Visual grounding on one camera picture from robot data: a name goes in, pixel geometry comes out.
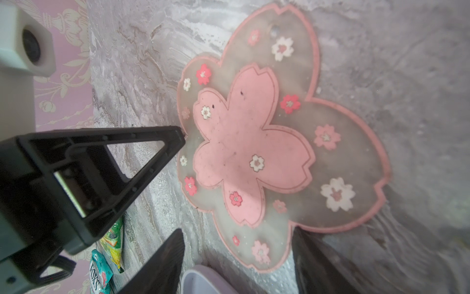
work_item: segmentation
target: patterned wallpaper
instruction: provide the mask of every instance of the patterned wallpaper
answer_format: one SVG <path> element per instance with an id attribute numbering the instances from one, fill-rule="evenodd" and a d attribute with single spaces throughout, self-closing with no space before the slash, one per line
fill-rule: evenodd
<path id="1" fill-rule="evenodd" d="M 56 72 L 50 78 L 34 77 L 36 130 L 93 127 L 90 84 L 88 16 L 85 0 L 8 0 L 17 4 L 53 36 Z M 31 294 L 88 294 L 91 250 L 62 255 L 77 263 L 72 277 L 32 290 Z M 49 267 L 44 275 L 57 272 Z"/>

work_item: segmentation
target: dark object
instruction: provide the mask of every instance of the dark object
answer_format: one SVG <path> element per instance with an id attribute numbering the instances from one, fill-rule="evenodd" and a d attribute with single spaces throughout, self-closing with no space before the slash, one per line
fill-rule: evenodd
<path id="1" fill-rule="evenodd" d="M 26 56 L 35 64 L 41 58 L 41 47 L 39 46 L 38 39 L 29 30 L 23 30 L 22 38 Z"/>
<path id="2" fill-rule="evenodd" d="M 299 294 L 359 294 L 316 246 L 311 234 L 296 227 L 292 237 Z"/>
<path id="3" fill-rule="evenodd" d="M 132 178 L 106 145 L 162 141 Z M 99 240 L 185 144 L 179 127 L 78 129 L 0 142 L 0 287 L 24 293 L 68 277 L 76 254 Z M 41 278 L 50 265 L 62 268 Z"/>
<path id="4" fill-rule="evenodd" d="M 178 290 L 184 239 L 177 229 L 119 294 L 172 294 Z"/>

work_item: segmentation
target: fox's candy package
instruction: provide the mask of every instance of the fox's candy package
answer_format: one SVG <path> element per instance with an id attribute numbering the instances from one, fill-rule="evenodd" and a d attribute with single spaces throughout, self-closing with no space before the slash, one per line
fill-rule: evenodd
<path id="1" fill-rule="evenodd" d="M 122 237 L 123 222 L 122 217 L 120 217 L 106 235 L 100 239 L 101 246 L 103 246 L 104 251 L 117 266 L 120 273 L 124 272 L 122 266 Z"/>
<path id="2" fill-rule="evenodd" d="M 104 255 L 94 249 L 90 260 L 90 287 L 91 294 L 110 294 L 110 279 L 113 271 L 106 262 Z"/>

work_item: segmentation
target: white flower print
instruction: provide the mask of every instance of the white flower print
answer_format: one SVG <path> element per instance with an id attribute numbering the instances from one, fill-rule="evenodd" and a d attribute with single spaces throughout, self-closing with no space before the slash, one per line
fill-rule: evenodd
<path id="1" fill-rule="evenodd" d="M 181 165 L 185 167 L 186 164 L 188 164 L 188 159 L 186 158 L 186 156 L 182 155 L 180 158 L 180 162 L 181 162 Z"/>
<path id="2" fill-rule="evenodd" d="M 294 48 L 292 48 L 294 41 L 291 38 L 280 37 L 277 39 L 276 44 L 272 45 L 271 52 L 274 54 L 274 59 L 276 61 L 282 61 L 285 57 L 290 57 L 294 53 Z"/>
<path id="3" fill-rule="evenodd" d="M 211 117 L 211 109 L 208 106 L 203 106 L 201 114 L 203 115 L 204 119 L 208 119 Z"/>
<path id="4" fill-rule="evenodd" d="M 329 184 L 321 186 L 321 192 L 327 198 L 326 207 L 336 212 L 339 208 L 348 211 L 352 208 L 351 199 L 356 195 L 352 185 L 345 185 L 342 178 L 331 179 Z"/>
<path id="5" fill-rule="evenodd" d="M 250 161 L 250 167 L 253 168 L 255 172 L 258 172 L 264 168 L 264 159 L 261 156 L 253 155 Z"/>
<path id="6" fill-rule="evenodd" d="M 183 89 L 188 92 L 191 87 L 191 80 L 189 78 L 184 79 Z"/>

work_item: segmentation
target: silicone coaster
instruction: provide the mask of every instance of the silicone coaster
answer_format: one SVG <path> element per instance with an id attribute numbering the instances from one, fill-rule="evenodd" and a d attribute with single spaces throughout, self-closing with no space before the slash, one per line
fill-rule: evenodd
<path id="1" fill-rule="evenodd" d="M 182 190 L 259 272 L 282 265 L 294 226 L 345 231 L 385 202 L 386 152 L 357 115 L 313 96 L 319 67 L 303 14 L 271 4 L 243 21 L 220 60 L 191 60 L 178 84 Z"/>

